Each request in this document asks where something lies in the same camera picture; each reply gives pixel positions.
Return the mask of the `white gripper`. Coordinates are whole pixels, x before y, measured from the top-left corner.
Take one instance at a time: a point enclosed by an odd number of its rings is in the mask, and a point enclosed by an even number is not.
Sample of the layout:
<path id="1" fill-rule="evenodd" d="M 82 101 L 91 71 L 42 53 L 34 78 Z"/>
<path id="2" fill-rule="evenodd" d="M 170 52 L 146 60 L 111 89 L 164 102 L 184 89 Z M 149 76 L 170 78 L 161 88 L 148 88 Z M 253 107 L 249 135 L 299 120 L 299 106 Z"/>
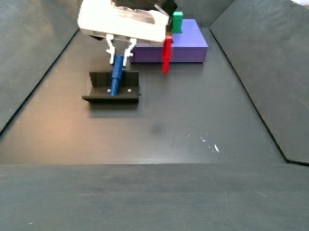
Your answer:
<path id="1" fill-rule="evenodd" d="M 162 43 L 166 38 L 169 16 L 157 10 L 133 10 L 129 6 L 117 6 L 113 0 L 83 0 L 78 26 L 86 35 L 106 37 L 110 64 L 115 62 L 115 38 L 130 40 L 124 53 L 124 67 L 133 57 L 133 49 L 140 43 Z"/>

